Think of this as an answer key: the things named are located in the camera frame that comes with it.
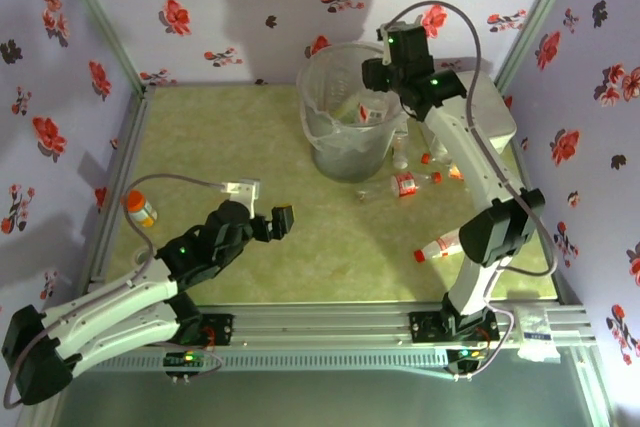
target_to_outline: pill bottle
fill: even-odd
[[[127,199],[127,211],[133,220],[142,227],[151,227],[158,219],[158,213],[151,207],[142,192],[132,190]]]

